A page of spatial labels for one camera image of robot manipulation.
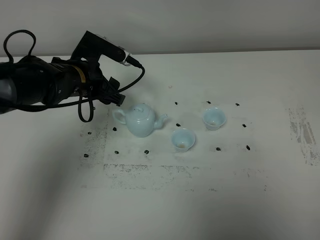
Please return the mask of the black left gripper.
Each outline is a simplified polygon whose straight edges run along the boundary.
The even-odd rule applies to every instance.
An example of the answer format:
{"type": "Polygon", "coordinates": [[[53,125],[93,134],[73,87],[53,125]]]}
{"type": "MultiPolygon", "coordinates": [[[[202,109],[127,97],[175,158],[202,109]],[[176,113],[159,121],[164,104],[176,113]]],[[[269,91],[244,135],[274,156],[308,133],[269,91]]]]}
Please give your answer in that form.
{"type": "Polygon", "coordinates": [[[113,77],[107,80],[97,61],[54,57],[50,64],[55,69],[53,82],[49,85],[50,104],[58,104],[79,92],[85,97],[99,98],[105,105],[119,107],[125,100],[125,96],[118,92],[120,83],[113,77]]]}

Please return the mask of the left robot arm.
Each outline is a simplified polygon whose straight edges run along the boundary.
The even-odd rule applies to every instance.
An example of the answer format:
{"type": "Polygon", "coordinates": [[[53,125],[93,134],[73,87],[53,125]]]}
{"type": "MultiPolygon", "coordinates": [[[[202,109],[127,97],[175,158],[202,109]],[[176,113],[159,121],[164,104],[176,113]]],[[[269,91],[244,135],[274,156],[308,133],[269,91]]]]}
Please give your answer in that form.
{"type": "Polygon", "coordinates": [[[91,65],[84,60],[54,57],[48,63],[25,56],[17,63],[0,65],[0,112],[13,111],[13,105],[55,106],[79,95],[120,106],[125,96],[118,93],[119,87],[117,80],[103,76],[98,62],[91,65]]]}

